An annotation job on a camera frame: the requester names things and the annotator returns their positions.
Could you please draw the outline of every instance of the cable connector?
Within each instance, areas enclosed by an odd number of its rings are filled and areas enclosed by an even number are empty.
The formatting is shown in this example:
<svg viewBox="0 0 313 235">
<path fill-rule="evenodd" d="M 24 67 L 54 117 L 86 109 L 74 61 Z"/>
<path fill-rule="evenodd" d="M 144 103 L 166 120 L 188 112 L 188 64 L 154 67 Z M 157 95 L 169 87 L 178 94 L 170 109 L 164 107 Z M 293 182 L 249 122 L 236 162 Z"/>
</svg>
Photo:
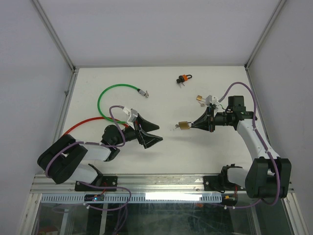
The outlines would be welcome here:
<svg viewBox="0 0 313 235">
<path fill-rule="evenodd" d="M 210 104 L 217 104 L 218 98 L 214 95 L 209 95 L 207 98 L 205 98 L 205 104 L 209 106 Z"/>
<path fill-rule="evenodd" d="M 141 94 L 142 96 L 149 98 L 149 94 L 148 91 L 144 92 L 142 89 L 138 89 L 137 90 L 139 92 L 139 94 Z"/>
<path fill-rule="evenodd" d="M 128 115 L 128 120 L 126 121 L 126 123 L 130 125 L 133 129 L 135 129 L 134 122 L 138 117 L 138 112 L 135 109 L 128 109 L 127 107 L 123 108 L 123 112 Z"/>
</svg>

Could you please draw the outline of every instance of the metal frame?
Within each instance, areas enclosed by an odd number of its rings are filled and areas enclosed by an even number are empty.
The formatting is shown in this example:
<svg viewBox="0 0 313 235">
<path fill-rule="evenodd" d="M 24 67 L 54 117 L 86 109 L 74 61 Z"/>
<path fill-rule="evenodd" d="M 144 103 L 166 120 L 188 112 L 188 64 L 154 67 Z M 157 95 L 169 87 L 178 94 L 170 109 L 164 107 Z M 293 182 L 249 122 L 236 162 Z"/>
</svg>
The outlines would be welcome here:
<svg viewBox="0 0 313 235">
<path fill-rule="evenodd" d="M 208 65 L 184 65 L 184 64 L 158 64 L 158 65 L 77 65 L 77 69 L 94 69 L 94 68 L 142 68 L 142 67 L 205 67 L 205 66 L 244 66 L 244 64 L 208 64 Z"/>
<path fill-rule="evenodd" d="M 107 209 L 107 208 L 108 208 L 108 204 L 104 204 L 103 209 Z M 104 234 L 106 231 L 107 213 L 108 213 L 107 211 L 103 211 L 101 215 L 101 225 L 100 225 L 100 232 L 99 232 L 100 235 Z"/>
<path fill-rule="evenodd" d="M 47 29 L 51 39 L 53 40 L 55 46 L 58 48 L 60 54 L 62 55 L 63 59 L 66 61 L 67 65 L 71 69 L 71 71 L 75 71 L 75 66 L 69 57 L 67 51 L 65 50 L 58 34 L 54 30 L 47 14 L 45 13 L 45 10 L 43 9 L 42 5 L 40 4 L 39 0 L 30 0 L 31 3 L 33 4 L 35 10 L 37 11 L 40 19 L 42 20 L 45 28 Z"/>
<path fill-rule="evenodd" d="M 258 42 L 256 43 L 254 49 L 252 50 L 252 53 L 251 53 L 251 55 L 250 55 L 248 61 L 246 62 L 246 65 L 245 65 L 246 68 L 249 68 L 249 67 L 250 67 L 250 65 L 251 65 L 251 63 L 252 63 L 254 57 L 255 57 L 256 54 L 258 53 L 258 51 L 259 51 L 261 45 L 263 44 L 265 38 L 267 37 L 267 35 L 268 35 L 270 29 L 272 28 L 274 22 L 276 21 L 277 17 L 278 17 L 278 16 L 280 15 L 280 13 L 282 12 L 282 9 L 283 9 L 283 7 L 284 7 L 286 1 L 287 1 L 287 0 L 280 0 L 279 3 L 277 4 L 277 6 L 275 7 L 275 9 L 274 9 L 274 11 L 273 11 L 273 13 L 272 13 L 270 19 L 268 20 L 268 23 L 266 24 L 266 26 L 265 26 L 263 32 L 261 33 L 261 36 L 260 36 Z"/>
<path fill-rule="evenodd" d="M 41 18 L 43 24 L 45 25 L 48 33 L 50 34 L 53 42 L 55 43 L 56 47 L 58 48 L 59 52 L 63 56 L 64 60 L 66 61 L 67 65 L 72 71 L 71 78 L 69 80 L 68 89 L 65 91 L 65 99 L 62 106 L 62 110 L 60 113 L 59 121 L 56 126 L 56 131 L 54 135 L 53 141 L 56 141 L 62 134 L 64 123 L 66 120 L 67 112 L 69 109 L 70 100 L 73 94 L 75 82 L 77 79 L 78 70 L 75 69 L 75 65 L 71 58 L 69 57 L 67 51 L 65 50 L 60 38 L 58 37 L 56 31 L 54 30 L 49 18 L 47 17 L 42 5 L 40 4 L 40 0 L 30 0 L 36 9 L 39 17 Z M 287 0 L 280 0 L 277 4 L 273 14 L 271 15 L 265 29 L 263 30 L 257 44 L 255 45 L 247 63 L 245 64 L 246 73 L 248 76 L 248 80 L 250 82 L 250 86 L 255 93 L 255 89 L 253 83 L 250 79 L 249 74 L 249 67 L 253 62 L 256 54 L 261 48 L 264 40 L 266 39 L 267 35 L 269 34 L 274 22 L 276 21 L 277 17 L 281 13 L 285 3 Z M 81 66 L 80 68 L 97 68 L 90 67 L 90 66 Z M 263 122 L 262 112 L 260 107 L 258 106 L 259 115 L 261 118 L 261 122 L 265 127 L 266 133 L 266 126 Z M 203 179 L 204 175 L 201 174 L 188 174 L 188 175 L 123 175 L 120 174 L 118 184 L 120 186 L 124 186 L 132 190 L 134 193 L 139 192 L 146 192 L 146 191 L 175 191 L 175 192 L 187 192 L 187 193 L 201 193 L 204 192 L 203 189 Z M 36 222 L 36 215 L 39 209 L 39 202 L 42 197 L 42 193 L 77 193 L 74 191 L 75 182 L 65 182 L 62 185 L 56 185 L 51 179 L 46 178 L 44 175 L 36 175 L 30 195 L 26 204 L 26 208 L 22 217 L 22 224 L 19 228 L 18 234 L 20 235 L 29 235 L 32 233 L 34 224 Z M 304 222 L 303 216 L 301 214 L 296 196 L 293 191 L 293 187 L 290 184 L 289 187 L 289 194 L 287 198 L 284 200 L 284 207 L 286 209 L 286 215 L 289 217 L 290 225 L 294 231 L 295 235 L 308 235 L 308 229 Z M 256 234 L 260 234 L 259 229 L 257 229 L 257 216 L 255 211 L 251 210 L 252 218 L 254 225 L 256 226 Z"/>
<path fill-rule="evenodd" d="M 33 227 L 36 222 L 36 216 L 41 200 L 41 193 L 30 194 L 26 203 L 26 207 L 22 216 L 22 223 L 19 227 L 19 235 L 32 234 Z"/>
<path fill-rule="evenodd" d="M 295 235 L 309 235 L 309 230 L 301 213 L 295 193 L 288 193 L 284 199 L 284 209 L 289 216 L 289 223 Z"/>
<path fill-rule="evenodd" d="M 98 194 L 100 191 L 93 192 L 91 195 Z M 131 199 L 128 204 L 146 204 L 146 203 L 193 203 L 194 199 L 180 200 L 180 199 L 147 199 L 147 193 L 132 193 Z M 85 196 L 90 195 L 88 192 L 77 192 L 77 193 L 43 193 L 42 203 L 52 203 L 52 204 L 84 204 Z M 221 193 L 206 192 L 199 194 L 188 194 L 189 196 L 195 196 L 192 198 L 197 198 L 199 203 L 221 203 L 223 201 Z M 104 199 L 101 201 L 89 201 L 88 204 L 110 204 L 110 203 L 126 203 L 129 198 L 128 194 L 109 192 L 104 195 Z"/>
<path fill-rule="evenodd" d="M 255 209 L 255 207 L 250 207 L 249 209 L 250 210 L 248 210 L 249 211 L 248 213 L 250 213 L 251 218 L 253 220 L 255 235 L 262 235 L 259 220 L 258 220 L 258 215 L 256 213 L 256 209 Z"/>
<path fill-rule="evenodd" d="M 58 122 L 56 125 L 56 130 L 55 130 L 55 134 L 53 137 L 53 142 L 57 141 L 62 135 L 62 131 L 64 128 L 65 120 L 67 118 L 67 112 L 69 109 L 70 101 L 72 99 L 78 71 L 79 71 L 79 69 L 75 69 L 75 71 L 71 74 L 67 90 L 64 91 L 65 97 L 64 97 L 62 108 L 61 108 L 60 116 L 59 116 L 59 119 L 58 119 Z"/>
<path fill-rule="evenodd" d="M 156 191 L 181 192 L 181 193 L 208 193 L 204 191 L 203 176 L 217 174 L 108 174 L 117 176 L 117 184 L 126 187 L 132 193 L 146 193 Z M 45 175 L 36 175 L 30 193 L 80 193 L 75 192 L 75 181 L 65 181 L 56 185 L 52 179 Z M 118 189 L 116 193 L 125 193 Z"/>
<path fill-rule="evenodd" d="M 65 235 L 65 229 L 67 227 L 67 219 L 69 216 L 69 213 L 68 213 L 69 209 L 64 209 L 64 212 L 67 212 L 67 213 L 63 214 L 62 224 L 61 224 L 61 228 L 60 228 L 60 235 Z"/>
</svg>

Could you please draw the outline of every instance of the green cable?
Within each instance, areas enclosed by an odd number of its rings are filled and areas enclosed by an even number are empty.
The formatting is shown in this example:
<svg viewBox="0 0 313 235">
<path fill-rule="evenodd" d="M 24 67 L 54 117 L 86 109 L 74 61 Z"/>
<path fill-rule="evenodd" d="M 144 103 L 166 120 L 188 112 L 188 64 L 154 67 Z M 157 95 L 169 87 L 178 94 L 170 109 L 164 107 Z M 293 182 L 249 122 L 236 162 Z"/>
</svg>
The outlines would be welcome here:
<svg viewBox="0 0 313 235">
<path fill-rule="evenodd" d="M 139 89 L 139 88 L 137 88 L 137 87 L 135 87 L 135 86 L 129 85 L 129 84 L 115 84 L 115 85 L 112 85 L 112 86 L 106 88 L 106 89 L 100 94 L 100 96 L 99 96 L 99 98 L 98 98 L 98 111 L 99 111 L 100 115 L 101 115 L 104 119 L 106 119 L 106 120 L 108 120 L 108 121 L 111 121 L 111 122 L 113 122 L 113 120 L 112 120 L 112 119 L 109 119 L 109 118 L 108 118 L 107 116 L 105 116 L 105 115 L 103 114 L 103 112 L 101 111 L 101 108 L 100 108 L 100 101 L 101 101 L 101 98 L 102 98 L 103 94 L 104 94 L 105 92 L 107 92 L 109 89 L 112 89 L 113 87 L 130 87 L 130 88 L 133 88 L 133 89 L 137 90 L 138 92 L 141 90 L 141 89 Z M 119 123 L 119 124 L 125 124 L 126 122 L 125 122 L 125 121 L 117 121 L 117 123 Z"/>
</svg>

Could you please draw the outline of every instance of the white wall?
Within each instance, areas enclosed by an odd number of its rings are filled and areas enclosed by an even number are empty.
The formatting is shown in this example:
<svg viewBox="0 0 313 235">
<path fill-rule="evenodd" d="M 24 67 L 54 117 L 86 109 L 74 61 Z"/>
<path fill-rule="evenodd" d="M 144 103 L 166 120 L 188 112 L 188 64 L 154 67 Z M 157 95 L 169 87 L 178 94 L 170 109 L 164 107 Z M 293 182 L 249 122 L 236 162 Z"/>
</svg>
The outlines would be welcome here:
<svg viewBox="0 0 313 235">
<path fill-rule="evenodd" d="M 279 0 L 39 0 L 77 66 L 243 65 Z"/>
<path fill-rule="evenodd" d="M 69 69 L 28 0 L 0 2 L 0 234 L 16 234 Z"/>
<path fill-rule="evenodd" d="M 273 147 L 292 163 L 291 181 L 313 233 L 313 1 L 287 1 L 250 67 Z"/>
</svg>

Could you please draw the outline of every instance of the robotic arm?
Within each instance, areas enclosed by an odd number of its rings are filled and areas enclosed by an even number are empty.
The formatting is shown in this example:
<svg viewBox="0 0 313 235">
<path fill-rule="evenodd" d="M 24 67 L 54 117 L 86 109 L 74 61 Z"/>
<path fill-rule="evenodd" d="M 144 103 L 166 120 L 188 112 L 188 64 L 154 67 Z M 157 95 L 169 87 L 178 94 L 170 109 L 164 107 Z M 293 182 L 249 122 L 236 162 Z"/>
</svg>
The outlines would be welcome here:
<svg viewBox="0 0 313 235">
<path fill-rule="evenodd" d="M 274 165 L 268 157 L 268 152 L 275 158 L 280 178 L 279 198 L 288 193 L 291 173 L 291 163 L 288 159 L 281 159 L 266 140 L 265 133 L 259 128 L 259 122 L 254 112 L 247 111 L 243 96 L 229 96 L 228 106 L 224 112 L 218 112 L 221 105 L 215 96 L 209 95 L 205 100 L 198 96 L 198 100 L 206 103 L 204 114 L 194 122 L 179 122 L 177 127 L 183 130 L 190 128 L 214 132 L 216 126 L 233 126 L 235 131 L 243 138 L 251 154 L 253 163 L 249 171 L 242 167 L 224 166 L 219 174 L 217 185 L 212 188 L 227 189 L 234 184 L 246 188 L 250 198 L 273 198 L 277 193 L 277 182 Z"/>
<path fill-rule="evenodd" d="M 158 125 L 143 119 L 136 110 L 124 108 L 123 111 L 129 116 L 127 121 L 129 126 L 122 130 L 126 142 L 137 139 L 144 148 L 149 148 L 163 140 L 162 137 L 148 134 L 150 131 L 158 130 Z M 77 143 L 77 140 L 71 135 L 63 135 L 38 158 L 37 164 L 45 171 L 48 168 L 46 174 L 56 184 L 61 184 L 70 179 L 100 186 L 104 182 L 103 174 L 93 165 L 85 165 L 80 162 L 82 160 L 112 161 L 120 149 L 103 147 L 101 144 L 115 146 L 122 142 L 123 138 L 117 127 L 109 125 L 105 128 L 100 143 L 76 144 L 53 159 L 60 151 Z"/>
</svg>

